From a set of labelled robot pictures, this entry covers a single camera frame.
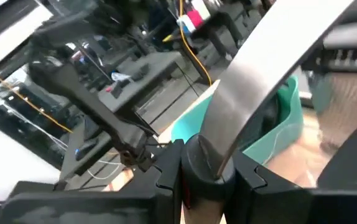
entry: red object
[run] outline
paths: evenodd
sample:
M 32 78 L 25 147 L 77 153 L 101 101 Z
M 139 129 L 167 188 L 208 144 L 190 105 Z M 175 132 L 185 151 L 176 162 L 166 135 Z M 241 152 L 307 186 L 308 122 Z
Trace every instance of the red object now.
M 203 19 L 198 11 L 196 10 L 189 11 L 187 12 L 187 16 L 190 18 L 195 28 L 200 27 L 202 25 Z

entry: glass panel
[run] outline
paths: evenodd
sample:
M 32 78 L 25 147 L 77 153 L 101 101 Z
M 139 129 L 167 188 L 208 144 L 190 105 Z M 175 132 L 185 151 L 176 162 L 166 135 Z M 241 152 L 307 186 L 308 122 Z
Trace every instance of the glass panel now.
M 62 165 L 68 143 L 67 131 L 46 118 L 26 101 L 49 115 L 61 125 L 73 129 L 82 119 L 81 111 L 66 98 L 53 95 L 36 85 L 26 72 L 26 65 L 16 70 L 5 84 L 0 83 L 0 120 L 2 131 L 17 132 L 21 141 L 42 144 L 42 149 L 31 149 L 51 164 Z

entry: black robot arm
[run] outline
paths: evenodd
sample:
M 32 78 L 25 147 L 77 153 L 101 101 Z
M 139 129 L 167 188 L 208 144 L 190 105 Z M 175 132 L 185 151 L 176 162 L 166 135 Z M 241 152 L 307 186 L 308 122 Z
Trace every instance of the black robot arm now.
M 36 30 L 30 40 L 29 76 L 50 93 L 67 97 L 107 132 L 114 147 L 121 153 L 124 165 L 138 165 L 140 169 L 147 170 L 152 159 L 151 153 L 144 147 L 147 141 L 145 132 L 133 124 L 117 119 L 112 111 L 79 82 L 78 72 L 71 61 L 50 57 L 55 49 L 66 43 L 97 33 L 94 29 L 100 27 L 94 26 L 87 19 L 89 17 L 91 9 L 48 21 Z

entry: white cable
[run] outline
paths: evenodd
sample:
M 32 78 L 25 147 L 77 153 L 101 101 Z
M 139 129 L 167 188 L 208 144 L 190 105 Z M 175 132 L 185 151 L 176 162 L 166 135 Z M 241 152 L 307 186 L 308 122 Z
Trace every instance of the white cable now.
M 20 112 L 18 112 L 16 109 L 12 108 L 10 105 L 8 105 L 6 103 L 5 100 L 0 99 L 0 105 L 3 105 L 7 110 L 9 110 L 13 115 L 15 115 L 17 118 L 23 120 L 23 122 L 25 123 L 29 123 L 30 125 L 32 125 L 33 127 L 37 128 L 38 130 L 40 130 L 42 133 L 46 134 L 46 136 L 48 136 L 56 145 L 60 146 L 60 148 L 62 148 L 64 151 L 67 150 L 67 145 L 62 142 L 61 140 L 59 140 L 58 138 L 52 136 L 51 134 L 49 134 L 48 132 L 46 132 L 45 130 L 43 130 L 41 127 L 39 127 L 38 125 L 34 124 L 32 121 L 30 121 L 29 119 L 27 119 L 24 115 L 20 114 Z
M 89 173 L 94 179 L 96 179 L 96 180 L 106 180 L 106 179 L 108 179 L 108 178 L 110 178 L 112 175 L 114 175 L 115 174 L 115 172 L 119 169 L 119 167 L 120 167 L 121 165 L 120 164 L 118 164 L 117 166 L 116 166 L 116 168 L 112 171 L 112 173 L 110 173 L 108 176 L 106 176 L 106 177 L 96 177 L 94 174 L 92 174 L 91 172 L 90 172 L 90 170 L 87 170 L 87 173 Z

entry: table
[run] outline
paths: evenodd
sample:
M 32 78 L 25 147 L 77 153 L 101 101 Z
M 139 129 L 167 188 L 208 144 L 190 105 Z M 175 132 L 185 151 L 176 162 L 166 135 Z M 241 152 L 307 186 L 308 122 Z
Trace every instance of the table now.
M 149 72 L 143 79 L 130 83 L 123 88 L 118 98 L 112 96 L 105 89 L 98 92 L 98 98 L 108 109 L 114 112 L 120 118 L 130 120 L 152 129 L 136 111 L 133 110 L 135 105 L 150 93 L 162 79 L 178 67 L 176 61 L 181 57 L 179 52 L 151 53 L 146 55 L 128 68 L 120 71 L 125 74 L 132 74 L 138 71 L 144 64 L 149 64 Z
M 219 82 L 219 80 L 214 82 L 214 84 L 200 95 L 200 97 L 196 99 L 181 116 L 212 95 Z M 160 143 L 170 142 L 174 123 L 175 121 L 158 137 Z M 301 187 L 315 187 L 317 177 L 331 158 L 330 155 L 320 149 L 318 134 L 318 121 L 314 111 L 304 109 L 304 130 L 302 135 L 295 143 L 293 143 L 293 145 L 272 158 L 266 164 L 266 167 Z M 104 191 L 117 191 L 132 177 L 133 174 L 131 170 L 123 170 L 118 177 L 104 189 Z M 185 223 L 183 213 L 181 223 Z M 225 218 L 223 217 L 221 224 L 225 223 Z

